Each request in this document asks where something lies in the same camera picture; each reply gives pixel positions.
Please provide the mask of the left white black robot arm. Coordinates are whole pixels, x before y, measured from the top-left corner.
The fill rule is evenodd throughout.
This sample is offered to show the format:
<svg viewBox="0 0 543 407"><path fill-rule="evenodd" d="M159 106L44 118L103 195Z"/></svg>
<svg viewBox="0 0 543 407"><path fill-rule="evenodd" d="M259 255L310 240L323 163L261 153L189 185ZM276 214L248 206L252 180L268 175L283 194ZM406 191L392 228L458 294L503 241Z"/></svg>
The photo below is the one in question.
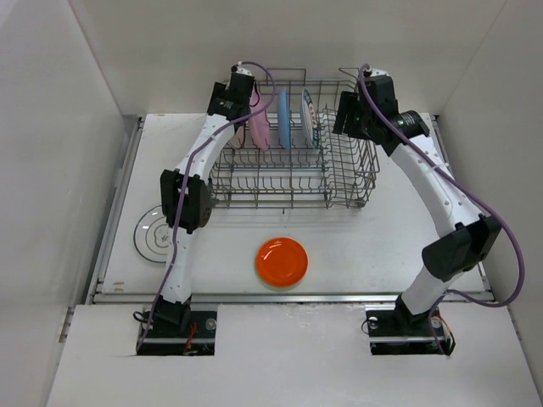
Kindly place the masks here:
<svg viewBox="0 0 543 407"><path fill-rule="evenodd" d="M203 127L181 163L160 175L163 215L171 234L164 280L150 312L154 328L171 336L184 334L190 324L191 271L189 255L197 231L212 210L210 170L221 150L249 118L255 78L236 68L227 84L214 84Z"/></svg>

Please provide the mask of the small orange plate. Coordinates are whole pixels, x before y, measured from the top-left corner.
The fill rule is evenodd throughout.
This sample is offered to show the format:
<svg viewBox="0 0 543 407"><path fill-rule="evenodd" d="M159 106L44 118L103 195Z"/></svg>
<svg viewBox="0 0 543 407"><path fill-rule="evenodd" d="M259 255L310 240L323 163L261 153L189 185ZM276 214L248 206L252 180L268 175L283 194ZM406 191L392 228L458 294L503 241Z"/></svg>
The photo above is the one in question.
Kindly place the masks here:
<svg viewBox="0 0 543 407"><path fill-rule="evenodd" d="M257 276L268 286L286 289L297 285L309 268L305 248L289 237L263 243L255 257Z"/></svg>

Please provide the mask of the white plate teal lettered rim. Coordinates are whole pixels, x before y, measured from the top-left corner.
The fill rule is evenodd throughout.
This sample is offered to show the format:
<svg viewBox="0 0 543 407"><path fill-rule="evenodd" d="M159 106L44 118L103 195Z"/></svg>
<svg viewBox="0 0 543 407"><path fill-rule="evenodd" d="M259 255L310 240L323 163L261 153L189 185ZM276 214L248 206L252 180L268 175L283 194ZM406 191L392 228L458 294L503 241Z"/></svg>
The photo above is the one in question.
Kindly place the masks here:
<svg viewBox="0 0 543 407"><path fill-rule="evenodd" d="M308 144L313 149L320 148L319 123L311 95L303 89L300 99L300 119Z"/></svg>

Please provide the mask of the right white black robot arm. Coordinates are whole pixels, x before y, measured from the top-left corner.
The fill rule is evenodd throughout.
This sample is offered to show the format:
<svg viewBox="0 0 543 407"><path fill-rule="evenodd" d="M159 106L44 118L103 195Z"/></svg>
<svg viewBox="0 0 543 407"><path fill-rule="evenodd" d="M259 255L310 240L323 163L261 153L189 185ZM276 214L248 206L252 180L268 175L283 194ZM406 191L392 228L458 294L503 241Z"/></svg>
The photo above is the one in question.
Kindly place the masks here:
<svg viewBox="0 0 543 407"><path fill-rule="evenodd" d="M454 185L422 116L399 111L389 75L365 71L356 91L341 93L333 133L381 147L408 177L434 222L438 238L423 248L421 271L395 303L395 328L411 334L438 298L486 257L501 226Z"/></svg>

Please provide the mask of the white plate dark line emblem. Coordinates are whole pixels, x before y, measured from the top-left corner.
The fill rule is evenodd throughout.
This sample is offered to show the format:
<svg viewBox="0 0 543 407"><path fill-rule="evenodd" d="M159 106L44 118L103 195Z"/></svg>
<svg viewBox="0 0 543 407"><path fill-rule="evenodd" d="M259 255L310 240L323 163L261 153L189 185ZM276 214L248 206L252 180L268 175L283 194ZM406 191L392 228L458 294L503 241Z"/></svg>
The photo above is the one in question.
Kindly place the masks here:
<svg viewBox="0 0 543 407"><path fill-rule="evenodd" d="M141 216L132 235L137 253L148 262L159 265L166 262L170 240L169 226L160 205Z"/></svg>

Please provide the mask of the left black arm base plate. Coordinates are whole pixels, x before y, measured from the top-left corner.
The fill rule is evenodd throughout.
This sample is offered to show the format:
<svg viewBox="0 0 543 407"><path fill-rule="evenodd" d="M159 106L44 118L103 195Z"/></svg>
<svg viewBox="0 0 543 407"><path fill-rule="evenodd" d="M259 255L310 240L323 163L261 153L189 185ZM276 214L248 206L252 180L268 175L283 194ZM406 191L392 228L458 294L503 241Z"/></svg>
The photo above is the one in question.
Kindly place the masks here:
<svg viewBox="0 0 543 407"><path fill-rule="evenodd" d="M191 312L188 324L181 328L169 322L153 321L143 339L149 311L135 311L140 324L137 338L139 356L213 356L215 354L217 310Z"/></svg>

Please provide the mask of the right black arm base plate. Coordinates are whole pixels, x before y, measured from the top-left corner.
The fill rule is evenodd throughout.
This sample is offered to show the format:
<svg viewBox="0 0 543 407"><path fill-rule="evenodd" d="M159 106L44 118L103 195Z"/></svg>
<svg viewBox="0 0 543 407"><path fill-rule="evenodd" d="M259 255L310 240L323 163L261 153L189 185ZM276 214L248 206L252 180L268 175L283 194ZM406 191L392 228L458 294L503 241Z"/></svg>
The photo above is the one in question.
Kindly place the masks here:
<svg viewBox="0 0 543 407"><path fill-rule="evenodd" d="M414 322L401 322L392 309L368 309L361 329L369 336L372 355L451 356L456 339L436 311Z"/></svg>

